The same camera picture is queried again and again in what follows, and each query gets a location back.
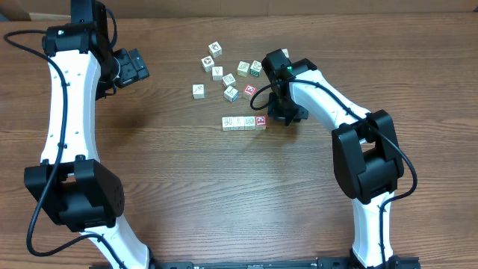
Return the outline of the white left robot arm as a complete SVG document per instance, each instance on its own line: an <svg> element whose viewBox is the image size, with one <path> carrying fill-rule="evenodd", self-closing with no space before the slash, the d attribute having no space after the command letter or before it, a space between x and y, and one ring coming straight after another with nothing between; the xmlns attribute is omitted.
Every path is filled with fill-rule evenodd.
<svg viewBox="0 0 478 269"><path fill-rule="evenodd" d="M151 250L125 218L122 183L96 148L96 101L149 76L137 50L115 49L113 21L103 3L73 1L70 22L43 32L52 84L48 137L24 183L37 211L91 240L111 268L153 268Z"/></svg>

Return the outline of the pretzel picture block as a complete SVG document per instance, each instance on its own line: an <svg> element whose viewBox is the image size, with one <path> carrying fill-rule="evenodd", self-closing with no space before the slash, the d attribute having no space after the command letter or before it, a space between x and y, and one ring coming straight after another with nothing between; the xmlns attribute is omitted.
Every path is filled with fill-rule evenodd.
<svg viewBox="0 0 478 269"><path fill-rule="evenodd" d="M255 116L244 117L244 129L247 131L256 129Z"/></svg>

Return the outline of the giraffe picture block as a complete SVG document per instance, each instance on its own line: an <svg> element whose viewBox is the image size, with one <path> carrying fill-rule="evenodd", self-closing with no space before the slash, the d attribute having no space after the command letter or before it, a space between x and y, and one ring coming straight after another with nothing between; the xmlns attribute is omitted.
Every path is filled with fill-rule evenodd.
<svg viewBox="0 0 478 269"><path fill-rule="evenodd" d="M233 129L244 130L245 129L245 117L233 117Z"/></svg>

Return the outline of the line drawing wooden block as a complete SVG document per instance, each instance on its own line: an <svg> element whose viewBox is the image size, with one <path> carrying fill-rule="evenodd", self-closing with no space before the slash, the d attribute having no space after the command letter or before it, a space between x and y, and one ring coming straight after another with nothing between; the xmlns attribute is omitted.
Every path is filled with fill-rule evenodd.
<svg viewBox="0 0 478 269"><path fill-rule="evenodd" d="M222 118L222 129L223 131L231 131L234 129L234 117L223 117Z"/></svg>

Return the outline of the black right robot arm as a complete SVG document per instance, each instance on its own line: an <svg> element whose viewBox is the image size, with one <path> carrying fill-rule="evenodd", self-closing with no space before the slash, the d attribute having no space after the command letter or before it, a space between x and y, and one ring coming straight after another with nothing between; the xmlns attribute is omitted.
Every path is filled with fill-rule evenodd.
<svg viewBox="0 0 478 269"><path fill-rule="evenodd" d="M348 100L306 58L293 63L277 49L261 64L272 90L265 105L268 115L285 125L313 116L332 136L335 179L353 205L354 265L394 266L387 201L394 197L404 167L391 116Z"/></svg>

